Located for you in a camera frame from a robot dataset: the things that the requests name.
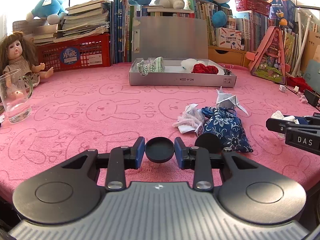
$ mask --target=open box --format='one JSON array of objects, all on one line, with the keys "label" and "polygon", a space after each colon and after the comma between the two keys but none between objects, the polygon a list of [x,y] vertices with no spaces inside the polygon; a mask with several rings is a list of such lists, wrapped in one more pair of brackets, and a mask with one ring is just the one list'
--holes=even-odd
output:
[{"label": "open box", "polygon": [[181,61],[185,58],[172,59],[164,58],[164,71],[159,73],[148,73],[142,76],[137,70],[137,63],[143,58],[137,58],[133,62],[129,72],[130,85],[144,86],[206,86],[206,87],[234,87],[236,84],[236,75],[230,73],[225,75],[223,68],[209,59],[197,59],[204,61],[207,65],[214,65],[218,68],[218,74],[198,74],[186,73],[181,67]]},{"label": "open box", "polygon": [[[142,76],[137,63],[164,59],[164,73]],[[193,58],[219,69],[215,74],[186,73],[181,61]],[[130,85],[234,87],[236,76],[225,75],[222,66],[208,60],[206,21],[186,17],[135,17],[132,25]]]}]

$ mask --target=triangular toy case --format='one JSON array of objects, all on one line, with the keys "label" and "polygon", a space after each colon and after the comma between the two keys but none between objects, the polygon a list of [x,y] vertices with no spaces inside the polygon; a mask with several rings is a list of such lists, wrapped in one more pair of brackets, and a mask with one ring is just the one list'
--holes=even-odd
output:
[{"label": "triangular toy case", "polygon": [[290,66],[285,64],[282,32],[279,27],[269,27],[256,53],[247,52],[251,60],[249,69],[253,76],[285,84],[285,72]]}]

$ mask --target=doll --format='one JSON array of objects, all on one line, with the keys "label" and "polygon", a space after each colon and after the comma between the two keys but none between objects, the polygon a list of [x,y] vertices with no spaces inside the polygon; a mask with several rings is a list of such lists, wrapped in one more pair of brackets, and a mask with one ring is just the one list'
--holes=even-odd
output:
[{"label": "doll", "polygon": [[[25,38],[23,32],[14,32],[0,43],[0,73],[21,69],[22,76],[29,76],[35,87],[40,79],[53,75],[53,67],[48,71],[41,71],[44,68],[44,63],[36,65],[36,46]],[[8,88],[12,87],[10,77],[7,77],[6,85]]]}]

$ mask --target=blue round label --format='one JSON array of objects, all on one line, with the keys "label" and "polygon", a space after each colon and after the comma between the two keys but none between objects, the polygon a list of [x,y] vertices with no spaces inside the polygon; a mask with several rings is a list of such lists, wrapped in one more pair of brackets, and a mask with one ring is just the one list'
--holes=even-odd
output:
[{"label": "blue round label", "polygon": [[79,50],[74,47],[64,49],[60,54],[60,60],[63,64],[71,65],[80,60]]}]

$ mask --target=red knitted item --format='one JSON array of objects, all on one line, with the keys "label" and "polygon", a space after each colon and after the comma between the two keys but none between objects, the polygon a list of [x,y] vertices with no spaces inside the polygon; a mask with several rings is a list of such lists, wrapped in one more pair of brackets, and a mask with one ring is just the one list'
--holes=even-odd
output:
[{"label": "red knitted item", "polygon": [[193,66],[192,73],[200,74],[218,74],[219,70],[215,66],[205,66],[202,63]]},{"label": "red knitted item", "polygon": [[292,87],[299,87],[300,92],[304,92],[306,89],[312,91],[312,88],[306,83],[302,77],[287,77],[287,84]]}]

